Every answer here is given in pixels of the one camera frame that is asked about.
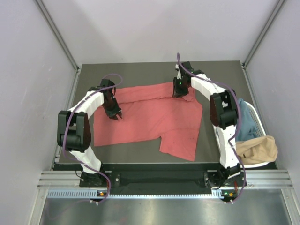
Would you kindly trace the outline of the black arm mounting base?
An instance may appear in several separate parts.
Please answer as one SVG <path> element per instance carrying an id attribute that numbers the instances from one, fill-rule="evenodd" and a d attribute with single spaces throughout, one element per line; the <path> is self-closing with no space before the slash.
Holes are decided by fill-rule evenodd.
<path id="1" fill-rule="evenodd" d="M 199 187 L 218 187 L 244 181 L 242 169 L 224 169 L 219 163 L 155 163 L 155 164 L 105 164 L 100 171 L 112 186 L 130 184 L 189 184 Z"/>

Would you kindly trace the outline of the red t shirt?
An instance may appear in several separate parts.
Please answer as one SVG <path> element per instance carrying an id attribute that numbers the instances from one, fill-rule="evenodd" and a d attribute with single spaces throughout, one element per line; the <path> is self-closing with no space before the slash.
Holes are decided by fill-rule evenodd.
<path id="1" fill-rule="evenodd" d="M 161 138 L 160 152 L 195 160 L 203 114 L 190 88 L 186 96 L 173 98 L 173 83 L 118 89 L 122 119 L 109 119 L 102 107 L 93 114 L 94 146 L 107 146 Z"/>

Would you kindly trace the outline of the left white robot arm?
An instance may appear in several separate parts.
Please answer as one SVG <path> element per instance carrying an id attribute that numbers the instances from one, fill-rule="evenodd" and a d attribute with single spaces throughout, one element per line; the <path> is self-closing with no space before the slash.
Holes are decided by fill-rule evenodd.
<path id="1" fill-rule="evenodd" d="M 80 163 L 84 179 L 90 179 L 96 186 L 107 181 L 102 162 L 91 148 L 91 130 L 89 119 L 93 113 L 103 107 L 105 115 L 112 120 L 122 118 L 122 110 L 115 97 L 117 85 L 102 79 L 99 86 L 91 87 L 85 96 L 69 110 L 58 114 L 57 144 L 63 154 L 70 152 L 72 160 Z"/>

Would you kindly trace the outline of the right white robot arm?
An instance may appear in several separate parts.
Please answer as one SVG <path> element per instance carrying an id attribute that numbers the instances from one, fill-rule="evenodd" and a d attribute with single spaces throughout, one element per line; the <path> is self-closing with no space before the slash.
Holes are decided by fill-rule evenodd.
<path id="1" fill-rule="evenodd" d="M 235 135 L 239 118 L 235 93 L 213 82 L 203 71 L 194 70 L 189 61 L 176 64 L 175 70 L 178 73 L 173 79 L 173 98 L 186 96 L 189 88 L 193 88 L 210 102 L 210 121 L 220 152 L 218 178 L 223 185 L 231 185 L 241 171 L 239 159 L 233 151 L 235 140 L 230 140 Z"/>

